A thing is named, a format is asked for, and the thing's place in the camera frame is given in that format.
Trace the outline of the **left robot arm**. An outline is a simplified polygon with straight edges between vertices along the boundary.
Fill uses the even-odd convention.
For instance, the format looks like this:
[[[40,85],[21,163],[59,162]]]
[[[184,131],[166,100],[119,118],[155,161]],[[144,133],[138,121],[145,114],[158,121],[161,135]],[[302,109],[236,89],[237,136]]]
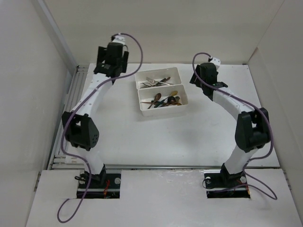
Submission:
[[[86,164],[84,180],[99,188],[106,182],[106,171],[96,148],[99,140],[99,130],[94,123],[97,109],[113,85],[113,78],[126,72],[128,51],[124,51],[124,40],[114,39],[107,47],[98,48],[96,67],[92,80],[80,101],[70,112],[64,112],[62,122],[66,128],[65,139],[75,148],[71,154]]]

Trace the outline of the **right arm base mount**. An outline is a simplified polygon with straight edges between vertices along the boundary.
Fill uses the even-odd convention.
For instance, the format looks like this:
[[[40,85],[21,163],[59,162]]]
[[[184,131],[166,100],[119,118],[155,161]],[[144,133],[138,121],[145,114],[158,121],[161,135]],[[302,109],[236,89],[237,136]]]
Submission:
[[[246,198],[250,199],[247,178],[243,173],[228,179],[219,170],[204,171],[204,188],[208,199]]]

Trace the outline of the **white plastic bin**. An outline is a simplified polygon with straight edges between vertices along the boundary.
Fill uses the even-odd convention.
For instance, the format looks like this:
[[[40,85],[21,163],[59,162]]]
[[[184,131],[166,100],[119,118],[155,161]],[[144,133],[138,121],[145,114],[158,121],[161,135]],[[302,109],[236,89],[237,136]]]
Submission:
[[[156,70],[145,70],[135,74],[135,82],[137,89],[148,88],[143,83],[149,83],[146,78],[151,78],[155,81],[160,81],[169,78],[168,84],[178,85],[181,84],[181,79],[177,67],[156,69]]]
[[[138,98],[145,117],[181,113],[188,105],[187,94],[181,84],[139,89]]]

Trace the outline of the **copper thin utensil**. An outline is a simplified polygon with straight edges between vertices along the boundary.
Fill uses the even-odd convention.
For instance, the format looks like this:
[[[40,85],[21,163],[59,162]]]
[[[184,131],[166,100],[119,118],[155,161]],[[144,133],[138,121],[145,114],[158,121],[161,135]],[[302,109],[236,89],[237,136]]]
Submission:
[[[149,78],[149,77],[147,77],[146,80],[147,80],[149,83],[153,84],[154,86],[157,86],[157,85],[159,85],[159,84],[161,84],[161,85],[170,85],[169,83],[166,83],[166,82],[164,82],[164,81],[156,81],[156,80],[151,79],[151,78]]]

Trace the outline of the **gold fork green handle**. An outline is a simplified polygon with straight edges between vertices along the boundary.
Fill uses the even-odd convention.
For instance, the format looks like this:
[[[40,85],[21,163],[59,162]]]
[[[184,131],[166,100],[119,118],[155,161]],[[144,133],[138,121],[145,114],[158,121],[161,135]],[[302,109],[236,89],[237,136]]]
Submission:
[[[154,81],[155,83],[153,84],[154,87],[162,86],[162,85],[169,85],[169,83],[163,82],[163,81]]]

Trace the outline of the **black handled fork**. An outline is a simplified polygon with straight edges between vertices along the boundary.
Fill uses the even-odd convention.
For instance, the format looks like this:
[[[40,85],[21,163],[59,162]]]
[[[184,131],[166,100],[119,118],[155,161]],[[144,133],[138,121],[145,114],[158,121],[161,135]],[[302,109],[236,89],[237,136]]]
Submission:
[[[145,87],[155,87],[156,86],[155,84],[152,84],[150,82],[144,82],[144,83],[141,83],[141,85],[144,85]]]

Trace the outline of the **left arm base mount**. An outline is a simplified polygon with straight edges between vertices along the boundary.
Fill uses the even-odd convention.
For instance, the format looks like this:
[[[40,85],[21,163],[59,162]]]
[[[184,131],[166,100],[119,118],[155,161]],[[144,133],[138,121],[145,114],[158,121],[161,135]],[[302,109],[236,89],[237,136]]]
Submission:
[[[89,174],[81,172],[74,177],[78,181],[76,198],[81,199],[88,185]],[[121,171],[108,170],[101,174],[101,179],[92,178],[85,199],[119,199],[121,186]]]

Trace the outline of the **silver fork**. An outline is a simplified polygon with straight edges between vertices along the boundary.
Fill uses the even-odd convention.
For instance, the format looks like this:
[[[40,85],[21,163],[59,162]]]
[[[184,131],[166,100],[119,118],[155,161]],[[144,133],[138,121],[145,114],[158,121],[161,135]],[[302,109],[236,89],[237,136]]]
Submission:
[[[141,88],[148,88],[148,87],[159,87],[159,86],[163,86],[163,83],[160,82],[156,82],[156,83],[150,83],[150,82],[144,82],[141,83]]]

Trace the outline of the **brown wooden fork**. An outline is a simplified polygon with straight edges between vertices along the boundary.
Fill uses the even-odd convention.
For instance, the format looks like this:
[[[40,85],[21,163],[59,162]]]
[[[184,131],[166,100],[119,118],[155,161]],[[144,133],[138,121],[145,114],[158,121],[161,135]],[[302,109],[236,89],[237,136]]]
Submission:
[[[162,79],[161,82],[166,82],[168,80],[170,80],[170,77]]]

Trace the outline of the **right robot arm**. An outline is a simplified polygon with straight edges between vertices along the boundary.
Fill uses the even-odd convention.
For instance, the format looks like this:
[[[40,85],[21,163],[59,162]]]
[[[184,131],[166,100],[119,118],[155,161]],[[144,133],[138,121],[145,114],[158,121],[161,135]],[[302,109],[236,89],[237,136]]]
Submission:
[[[197,65],[190,83],[202,89],[203,94],[211,101],[223,107],[235,120],[235,142],[231,156],[222,164],[220,173],[214,177],[219,181],[219,187],[234,187],[241,177],[244,177],[243,167],[248,160],[270,142],[269,128],[264,120],[268,119],[268,111],[240,101],[228,85],[217,81],[217,68],[211,62]]]

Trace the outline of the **black measuring spoon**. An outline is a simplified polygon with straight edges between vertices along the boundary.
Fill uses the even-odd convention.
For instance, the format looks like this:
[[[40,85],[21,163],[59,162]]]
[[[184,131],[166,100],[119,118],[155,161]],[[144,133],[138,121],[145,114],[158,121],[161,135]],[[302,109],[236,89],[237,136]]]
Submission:
[[[176,99],[174,96],[169,96],[168,99],[167,99],[167,102],[166,103],[163,103],[164,105],[170,105],[170,103],[175,103],[176,102]]]

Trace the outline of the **silver spoon copper handle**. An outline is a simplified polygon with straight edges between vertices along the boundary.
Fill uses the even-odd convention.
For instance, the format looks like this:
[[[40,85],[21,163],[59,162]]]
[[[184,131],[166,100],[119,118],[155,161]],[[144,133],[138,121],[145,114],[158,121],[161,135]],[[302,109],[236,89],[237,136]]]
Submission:
[[[176,99],[176,103],[179,103],[179,96],[175,96],[175,99]]]

